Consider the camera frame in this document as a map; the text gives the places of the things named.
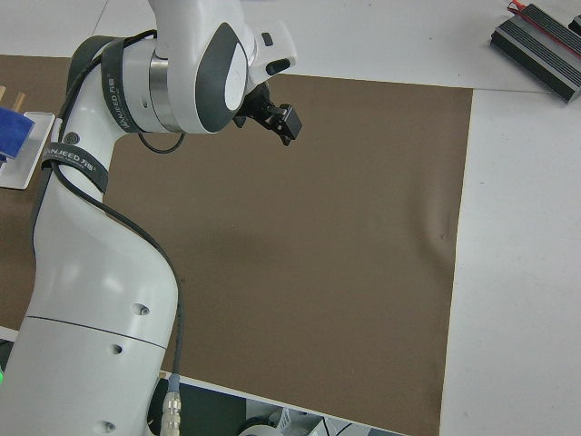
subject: white table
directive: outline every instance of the white table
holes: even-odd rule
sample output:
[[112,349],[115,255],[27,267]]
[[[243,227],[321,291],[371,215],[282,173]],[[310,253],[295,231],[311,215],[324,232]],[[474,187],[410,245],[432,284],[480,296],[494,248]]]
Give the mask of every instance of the white table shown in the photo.
[[[153,26],[145,0],[7,0],[0,54],[70,56]],[[581,2],[539,0],[562,23]],[[458,228],[442,436],[581,430],[581,103],[488,46],[505,0],[246,0],[282,18],[295,74],[475,88]]]

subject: brown paper sheet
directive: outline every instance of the brown paper sheet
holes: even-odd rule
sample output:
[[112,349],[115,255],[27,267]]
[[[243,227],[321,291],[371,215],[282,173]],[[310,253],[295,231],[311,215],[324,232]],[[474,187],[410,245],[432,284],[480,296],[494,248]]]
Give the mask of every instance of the brown paper sheet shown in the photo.
[[[0,56],[5,99],[21,90],[25,110],[56,112],[66,65]],[[299,76],[271,85],[304,122],[289,148],[248,122],[191,135],[166,156],[134,137],[114,152],[106,202],[158,239],[182,281],[182,372],[437,435],[471,91]],[[36,179],[24,193],[0,190],[10,328],[33,287]]]

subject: blue block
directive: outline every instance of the blue block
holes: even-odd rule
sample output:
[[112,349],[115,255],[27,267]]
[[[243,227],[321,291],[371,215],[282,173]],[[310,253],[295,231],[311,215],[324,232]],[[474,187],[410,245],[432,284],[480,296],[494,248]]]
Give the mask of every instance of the blue block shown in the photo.
[[0,107],[0,154],[15,159],[33,126],[24,115]]

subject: wooden handle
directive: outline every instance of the wooden handle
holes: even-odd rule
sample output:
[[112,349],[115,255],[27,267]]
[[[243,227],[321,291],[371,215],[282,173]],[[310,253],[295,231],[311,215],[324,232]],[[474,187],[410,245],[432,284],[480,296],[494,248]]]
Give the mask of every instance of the wooden handle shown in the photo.
[[18,93],[18,95],[16,96],[15,104],[14,106],[12,106],[12,110],[15,112],[20,112],[20,109],[22,109],[22,105],[25,102],[25,98],[26,98],[25,93]]

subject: robotic arm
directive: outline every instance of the robotic arm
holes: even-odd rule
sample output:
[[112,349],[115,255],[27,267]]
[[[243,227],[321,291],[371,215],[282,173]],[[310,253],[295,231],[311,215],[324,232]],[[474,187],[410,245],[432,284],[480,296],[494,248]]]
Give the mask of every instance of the robotic arm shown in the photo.
[[[45,151],[34,293],[0,386],[3,435],[151,434],[178,285],[161,248],[102,204],[115,142],[216,133],[247,117],[285,144],[299,133],[292,106],[274,105],[265,83],[296,63],[283,24],[248,25],[238,0],[150,3],[157,38],[91,40]],[[170,385],[162,434],[177,435]]]

